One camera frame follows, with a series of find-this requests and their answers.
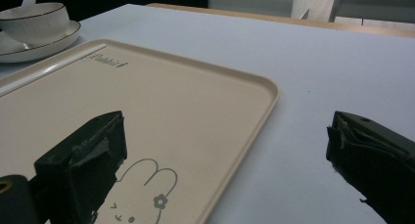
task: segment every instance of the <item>saucer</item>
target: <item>saucer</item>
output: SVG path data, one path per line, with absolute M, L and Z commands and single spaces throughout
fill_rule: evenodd
M 61 39 L 45 45 L 29 46 L 0 32 L 0 63 L 18 63 L 54 55 L 67 48 L 79 36 L 80 23 L 70 21 L 67 33 Z

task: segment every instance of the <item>bowl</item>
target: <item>bowl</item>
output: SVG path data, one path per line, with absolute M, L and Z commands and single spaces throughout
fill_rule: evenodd
M 0 12 L 0 28 L 15 40 L 42 45 L 65 36 L 69 28 L 67 7 L 62 3 L 40 3 Z

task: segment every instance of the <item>wooden table edge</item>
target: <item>wooden table edge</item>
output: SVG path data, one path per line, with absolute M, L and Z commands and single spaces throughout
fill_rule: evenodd
M 415 31 L 412 31 L 412 30 L 398 30 L 398 29 L 390 29 L 390 28 L 374 27 L 374 26 L 359 26 L 359 25 L 335 23 L 335 22 L 308 21 L 308 20 L 275 17 L 275 16 L 267 16 L 267 15 L 251 14 L 251 13 L 243 13 L 243 12 L 222 11 L 222 10 L 187 7 L 187 6 L 176 6 L 176 5 L 168 5 L 168 4 L 161 4 L 161 3 L 151 3 L 151 4 L 148 4 L 147 6 L 165 8 L 165 9 L 171 9 L 171 10 L 179 10 L 179 11 L 220 15 L 220 16 L 238 17 L 238 18 L 253 19 L 253 20 L 260 20 L 260 21 L 283 22 L 283 23 L 289 23 L 289 24 L 307 25 L 307 26 L 322 27 L 322 28 L 329 28 L 329 29 L 335 29 L 335 30 L 346 30 L 346 31 L 354 31 L 354 32 L 362 32 L 362 33 L 415 38 Z

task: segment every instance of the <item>white table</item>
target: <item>white table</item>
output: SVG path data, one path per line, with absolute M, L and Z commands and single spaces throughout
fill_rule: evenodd
M 76 44 L 113 39 L 279 85 L 209 223 L 384 223 L 326 160 L 326 127 L 334 111 L 353 112 L 415 140 L 415 39 L 134 5 L 81 24 Z

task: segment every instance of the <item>beige tray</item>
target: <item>beige tray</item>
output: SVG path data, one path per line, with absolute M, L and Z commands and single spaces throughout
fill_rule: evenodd
M 97 223 L 205 222 L 279 96 L 263 77 L 110 40 L 0 88 L 0 176 L 31 178 L 34 161 L 88 119 L 122 110 L 128 159 Z

